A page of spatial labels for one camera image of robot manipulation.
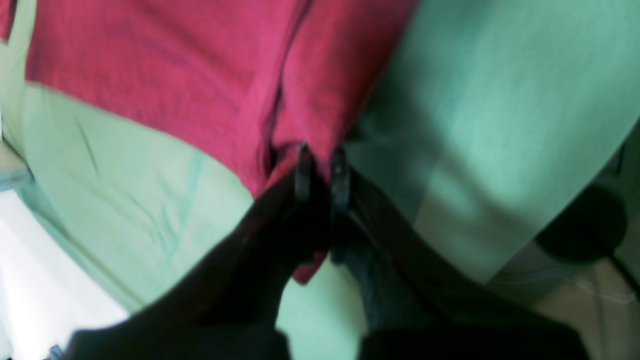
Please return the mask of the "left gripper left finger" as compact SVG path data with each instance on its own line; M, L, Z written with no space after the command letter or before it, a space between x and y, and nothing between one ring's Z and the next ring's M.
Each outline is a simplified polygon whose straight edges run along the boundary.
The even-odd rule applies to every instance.
M295 165L177 285L129 319L74 333L64 360L289 360L282 295L325 234L307 145Z

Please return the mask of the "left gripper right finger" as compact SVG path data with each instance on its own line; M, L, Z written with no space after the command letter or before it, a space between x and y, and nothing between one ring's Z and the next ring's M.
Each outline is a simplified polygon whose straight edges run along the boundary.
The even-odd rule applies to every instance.
M573 328L477 284L430 248L345 150L334 150L330 169L330 259L359 286L361 360L589 358Z

